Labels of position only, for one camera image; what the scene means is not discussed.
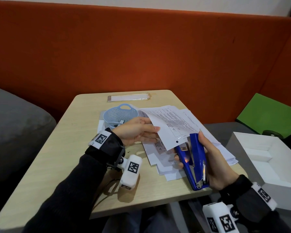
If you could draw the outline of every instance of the green panel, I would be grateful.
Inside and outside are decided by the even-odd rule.
[[[291,135],[291,107],[258,93],[237,119],[260,134],[271,130],[284,138]]]

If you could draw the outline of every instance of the basket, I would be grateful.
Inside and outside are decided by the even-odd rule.
[[[122,106],[128,106],[130,109],[121,109]],[[114,129],[115,125],[120,125],[121,120],[124,120],[124,123],[131,120],[134,117],[138,117],[138,111],[131,107],[129,104],[121,104],[117,107],[108,109],[104,113],[104,121],[106,127]]]

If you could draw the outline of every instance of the stapler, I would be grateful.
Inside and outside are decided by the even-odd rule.
[[[192,133],[188,142],[176,146],[176,153],[183,163],[183,169],[193,190],[209,187],[206,176],[206,155],[203,145],[198,141],[198,133]]]

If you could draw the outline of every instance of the orange wall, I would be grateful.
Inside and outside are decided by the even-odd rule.
[[[291,106],[291,36],[260,93]]]
[[[233,121],[290,33],[283,17],[0,1],[0,88],[57,119],[78,94],[170,89]]]

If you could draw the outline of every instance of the table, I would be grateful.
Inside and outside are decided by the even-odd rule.
[[[185,105],[170,91],[142,91],[77,95],[67,111],[20,181],[8,202],[0,212],[0,229],[23,227],[38,211],[41,204],[53,193],[78,164],[87,149],[87,143],[96,135],[99,115],[102,110],[123,102],[107,102],[109,95],[149,93],[149,100],[130,101],[139,108],[174,105],[185,109]],[[127,157],[136,154],[143,158],[140,176],[134,190],[110,184],[98,198],[91,218],[112,215],[208,195],[211,189],[192,191],[186,178],[167,182],[159,176],[155,166],[150,166],[141,143],[126,150]],[[246,174],[239,165],[233,165],[238,174]],[[108,172],[101,186],[119,173]]]

